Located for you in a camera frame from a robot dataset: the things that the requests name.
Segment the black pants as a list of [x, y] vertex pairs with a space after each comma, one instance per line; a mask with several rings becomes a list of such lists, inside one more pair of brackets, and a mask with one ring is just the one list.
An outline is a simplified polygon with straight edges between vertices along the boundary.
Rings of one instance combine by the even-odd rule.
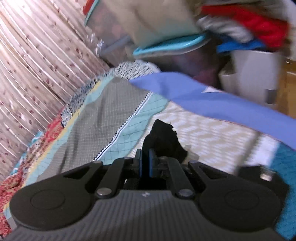
[[153, 149], [157, 157], [171, 157], [182, 163], [188, 152], [181, 146], [173, 126], [159, 119], [155, 120], [150, 133], [142, 146], [142, 164], [149, 163], [149, 150]]

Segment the red floral blanket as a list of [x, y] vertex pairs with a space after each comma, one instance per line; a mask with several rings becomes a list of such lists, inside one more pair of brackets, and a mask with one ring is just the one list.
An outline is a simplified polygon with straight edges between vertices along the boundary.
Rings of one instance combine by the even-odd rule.
[[38, 159], [46, 148], [62, 132], [62, 114], [58, 113], [54, 120], [48, 125], [45, 132], [38, 133], [29, 144], [29, 148], [23, 153], [12, 174], [1, 183], [1, 239], [5, 238], [12, 231], [6, 217], [4, 208], [10, 202], [13, 195], [24, 184], [28, 169]]

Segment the patterned teal grey bedsheet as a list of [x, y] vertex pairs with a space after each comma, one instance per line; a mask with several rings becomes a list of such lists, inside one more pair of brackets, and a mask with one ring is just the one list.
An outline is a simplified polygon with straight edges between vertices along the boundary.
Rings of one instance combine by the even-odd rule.
[[[151, 177], [149, 163], [142, 164], [141, 157], [138, 172], [126, 169], [116, 195], [95, 200], [81, 220], [57, 230], [16, 224], [6, 239], [295, 240], [295, 149], [246, 126], [192, 113], [132, 85], [130, 80], [138, 77], [143, 76], [130, 77], [125, 70], [104, 75], [34, 164], [24, 187], [91, 162], [110, 165], [118, 158], [135, 157], [159, 119], [173, 126], [188, 152], [181, 165], [200, 162], [271, 189], [281, 202], [274, 226], [232, 231], [215, 225], [194, 201], [173, 194], [169, 177]], [[14, 221], [10, 204], [9, 214]]]

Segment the blue cloth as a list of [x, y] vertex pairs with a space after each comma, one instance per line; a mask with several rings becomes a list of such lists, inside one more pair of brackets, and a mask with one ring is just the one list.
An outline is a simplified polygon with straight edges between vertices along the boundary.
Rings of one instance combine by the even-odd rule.
[[295, 149], [295, 120], [177, 72], [160, 72], [130, 80], [182, 108], [208, 118], [237, 123], [268, 134]]

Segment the white plastic basket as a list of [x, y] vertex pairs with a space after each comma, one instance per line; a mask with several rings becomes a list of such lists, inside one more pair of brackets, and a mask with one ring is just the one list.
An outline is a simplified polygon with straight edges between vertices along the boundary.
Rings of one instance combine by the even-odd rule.
[[280, 52], [235, 50], [219, 73], [224, 91], [275, 108], [283, 64]]

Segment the beige floral curtain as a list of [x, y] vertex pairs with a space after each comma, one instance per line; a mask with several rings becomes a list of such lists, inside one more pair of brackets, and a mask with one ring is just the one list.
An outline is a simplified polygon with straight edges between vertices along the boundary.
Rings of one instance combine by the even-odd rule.
[[87, 47], [85, 1], [1, 1], [1, 179], [86, 81], [108, 65]]

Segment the red cloth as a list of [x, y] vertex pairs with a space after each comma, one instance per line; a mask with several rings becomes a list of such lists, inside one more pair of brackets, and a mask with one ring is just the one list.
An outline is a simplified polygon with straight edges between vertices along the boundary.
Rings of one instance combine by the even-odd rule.
[[206, 15], [225, 16], [237, 21], [272, 50], [280, 49], [288, 35], [287, 21], [272, 18], [239, 4], [205, 5], [201, 11]]

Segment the clear teal-lid storage box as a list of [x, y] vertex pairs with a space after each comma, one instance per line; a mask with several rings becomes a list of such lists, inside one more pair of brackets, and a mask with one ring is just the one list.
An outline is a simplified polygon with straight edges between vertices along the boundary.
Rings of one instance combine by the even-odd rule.
[[126, 48], [145, 48], [196, 35], [203, 1], [86, 1], [85, 25], [96, 41], [95, 53], [113, 65], [126, 58]]

